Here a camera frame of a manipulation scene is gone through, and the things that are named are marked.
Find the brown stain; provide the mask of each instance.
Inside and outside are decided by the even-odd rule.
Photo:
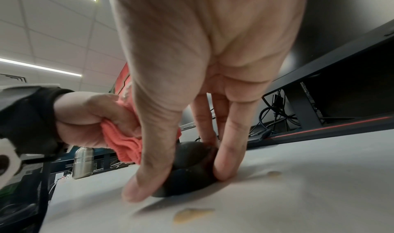
[[[206,215],[212,214],[214,209],[192,209],[186,208],[184,210],[178,211],[174,216],[174,224],[184,224],[193,221],[197,218],[204,217]]]
[[[267,177],[269,177],[269,178],[279,178],[281,176],[282,176],[282,172],[280,172],[280,171],[269,171],[267,173]]]

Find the white desk surface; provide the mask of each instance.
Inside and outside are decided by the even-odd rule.
[[[137,166],[62,180],[40,232],[392,233],[393,148],[387,130],[251,150],[231,181],[137,204],[120,196]],[[185,208],[215,212],[173,224]]]

